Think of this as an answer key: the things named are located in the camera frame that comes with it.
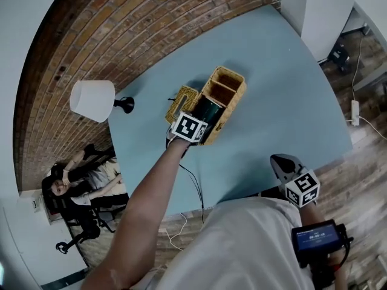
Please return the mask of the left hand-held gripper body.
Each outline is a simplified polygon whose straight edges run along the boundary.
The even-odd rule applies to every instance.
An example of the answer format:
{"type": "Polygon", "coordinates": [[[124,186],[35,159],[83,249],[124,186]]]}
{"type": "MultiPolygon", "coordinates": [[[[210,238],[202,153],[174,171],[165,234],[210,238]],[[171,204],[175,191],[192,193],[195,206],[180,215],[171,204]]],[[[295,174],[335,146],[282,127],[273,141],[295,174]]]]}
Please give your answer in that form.
{"type": "Polygon", "coordinates": [[[193,144],[204,142],[204,134],[208,124],[187,112],[180,112],[176,122],[171,124],[171,134],[193,144]]]}

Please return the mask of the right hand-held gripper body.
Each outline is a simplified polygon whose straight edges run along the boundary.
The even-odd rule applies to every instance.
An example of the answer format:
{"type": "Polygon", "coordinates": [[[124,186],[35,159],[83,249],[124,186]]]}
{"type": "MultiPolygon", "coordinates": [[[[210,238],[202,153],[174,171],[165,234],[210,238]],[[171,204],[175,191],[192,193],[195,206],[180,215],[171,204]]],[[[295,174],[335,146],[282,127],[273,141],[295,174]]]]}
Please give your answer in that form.
{"type": "Polygon", "coordinates": [[[320,182],[312,170],[281,185],[284,196],[297,207],[304,207],[315,201],[320,192],[320,182]]]}

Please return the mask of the dark green box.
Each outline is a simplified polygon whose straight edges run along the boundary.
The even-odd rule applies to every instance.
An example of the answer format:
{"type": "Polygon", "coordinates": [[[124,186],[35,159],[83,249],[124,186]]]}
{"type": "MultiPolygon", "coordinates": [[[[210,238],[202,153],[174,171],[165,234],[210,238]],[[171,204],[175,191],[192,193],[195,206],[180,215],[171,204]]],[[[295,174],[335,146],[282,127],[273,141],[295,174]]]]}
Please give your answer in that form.
{"type": "Polygon", "coordinates": [[[211,130],[223,114],[224,108],[211,101],[207,97],[202,96],[192,111],[192,115],[207,123],[207,130],[211,130]]]}

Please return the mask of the wicker basket with lid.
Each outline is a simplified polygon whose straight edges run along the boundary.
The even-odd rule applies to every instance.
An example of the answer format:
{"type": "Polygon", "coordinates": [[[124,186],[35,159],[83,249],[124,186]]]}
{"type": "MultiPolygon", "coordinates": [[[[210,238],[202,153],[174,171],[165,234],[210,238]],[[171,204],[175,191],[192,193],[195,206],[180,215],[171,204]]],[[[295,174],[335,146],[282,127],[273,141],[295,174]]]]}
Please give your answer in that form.
{"type": "Polygon", "coordinates": [[[171,99],[172,104],[167,110],[165,120],[172,124],[176,122],[180,112],[192,114],[199,99],[202,96],[207,97],[224,108],[217,124],[211,130],[206,129],[205,131],[204,142],[201,145],[211,145],[230,118],[246,89],[247,84],[242,75],[224,66],[218,66],[200,91],[187,85],[180,88],[177,95],[171,99]]]}

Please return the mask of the person's left forearm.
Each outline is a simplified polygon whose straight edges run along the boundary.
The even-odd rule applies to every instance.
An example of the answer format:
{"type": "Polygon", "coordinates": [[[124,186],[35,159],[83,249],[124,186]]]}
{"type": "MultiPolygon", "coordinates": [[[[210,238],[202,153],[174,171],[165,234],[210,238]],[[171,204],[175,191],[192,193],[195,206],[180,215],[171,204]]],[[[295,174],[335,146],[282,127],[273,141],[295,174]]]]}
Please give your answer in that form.
{"type": "Polygon", "coordinates": [[[127,290],[153,268],[158,229],[189,145],[181,138],[173,139],[135,188],[106,257],[87,276],[81,290],[127,290]]]}

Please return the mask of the person's right forearm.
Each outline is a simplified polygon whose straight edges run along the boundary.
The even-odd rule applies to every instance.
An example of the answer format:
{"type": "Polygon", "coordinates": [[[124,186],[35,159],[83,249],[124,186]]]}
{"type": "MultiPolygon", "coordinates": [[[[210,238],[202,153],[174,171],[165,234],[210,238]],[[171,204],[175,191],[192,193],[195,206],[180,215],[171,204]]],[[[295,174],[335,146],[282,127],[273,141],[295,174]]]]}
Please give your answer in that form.
{"type": "MultiPolygon", "coordinates": [[[[325,221],[323,214],[314,203],[309,203],[306,206],[299,209],[302,225],[313,225],[319,222],[325,221]]],[[[328,265],[338,265],[344,258],[343,249],[335,251],[327,256],[325,261],[328,265]]],[[[345,265],[342,265],[340,269],[335,272],[334,290],[348,290],[345,265]]]]}

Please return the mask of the black wrist display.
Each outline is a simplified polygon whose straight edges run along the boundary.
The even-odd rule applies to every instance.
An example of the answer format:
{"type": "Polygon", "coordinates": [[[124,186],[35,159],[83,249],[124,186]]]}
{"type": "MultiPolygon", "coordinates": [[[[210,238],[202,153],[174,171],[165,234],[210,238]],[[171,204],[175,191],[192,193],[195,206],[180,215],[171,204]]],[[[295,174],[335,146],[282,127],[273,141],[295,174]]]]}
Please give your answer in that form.
{"type": "Polygon", "coordinates": [[[327,260],[328,255],[345,249],[345,255],[339,264],[333,265],[338,270],[347,260],[351,243],[344,224],[337,225],[333,219],[291,230],[294,253],[301,268],[327,260]]]}

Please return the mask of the white power strip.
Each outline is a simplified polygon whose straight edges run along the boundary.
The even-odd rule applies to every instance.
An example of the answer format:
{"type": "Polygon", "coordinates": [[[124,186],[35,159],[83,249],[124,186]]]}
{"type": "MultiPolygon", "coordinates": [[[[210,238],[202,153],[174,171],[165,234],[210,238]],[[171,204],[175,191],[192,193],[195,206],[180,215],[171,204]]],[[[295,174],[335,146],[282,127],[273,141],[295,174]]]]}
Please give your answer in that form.
{"type": "Polygon", "coordinates": [[[358,126],[360,123],[360,108],[359,102],[356,100],[351,101],[351,124],[358,126]]]}

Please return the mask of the person's white shirt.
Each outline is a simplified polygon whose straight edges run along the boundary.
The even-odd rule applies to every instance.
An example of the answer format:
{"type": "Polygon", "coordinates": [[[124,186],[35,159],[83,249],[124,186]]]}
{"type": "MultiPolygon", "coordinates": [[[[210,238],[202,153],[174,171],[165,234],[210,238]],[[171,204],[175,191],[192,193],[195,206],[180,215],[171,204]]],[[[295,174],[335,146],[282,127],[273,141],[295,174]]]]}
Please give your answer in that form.
{"type": "Polygon", "coordinates": [[[153,269],[133,290],[314,290],[291,241],[300,225],[298,210],[287,201],[222,202],[161,277],[153,269]]]}

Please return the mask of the white shade table lamp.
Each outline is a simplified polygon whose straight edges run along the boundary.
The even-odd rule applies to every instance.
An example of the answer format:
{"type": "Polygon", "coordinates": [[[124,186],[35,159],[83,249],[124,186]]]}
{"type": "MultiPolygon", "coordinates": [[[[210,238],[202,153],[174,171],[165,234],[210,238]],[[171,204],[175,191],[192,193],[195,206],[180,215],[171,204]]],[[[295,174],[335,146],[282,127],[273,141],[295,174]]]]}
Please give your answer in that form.
{"type": "Polygon", "coordinates": [[[134,106],[132,97],[115,98],[115,87],[109,80],[79,80],[70,95],[70,109],[98,123],[106,121],[114,107],[130,114],[134,106]]]}

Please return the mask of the red fire cabinet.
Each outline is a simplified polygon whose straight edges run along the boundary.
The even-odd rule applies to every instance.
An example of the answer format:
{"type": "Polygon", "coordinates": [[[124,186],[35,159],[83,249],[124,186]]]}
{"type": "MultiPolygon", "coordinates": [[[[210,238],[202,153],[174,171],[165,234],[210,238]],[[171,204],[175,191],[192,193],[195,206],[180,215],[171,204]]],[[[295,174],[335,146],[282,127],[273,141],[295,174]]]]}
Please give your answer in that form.
{"type": "Polygon", "coordinates": [[[44,200],[42,192],[39,190],[36,190],[32,193],[31,204],[33,207],[33,212],[35,214],[40,213],[44,215],[49,224],[53,224],[62,219],[62,216],[60,215],[60,213],[49,209],[48,205],[44,200]]]}

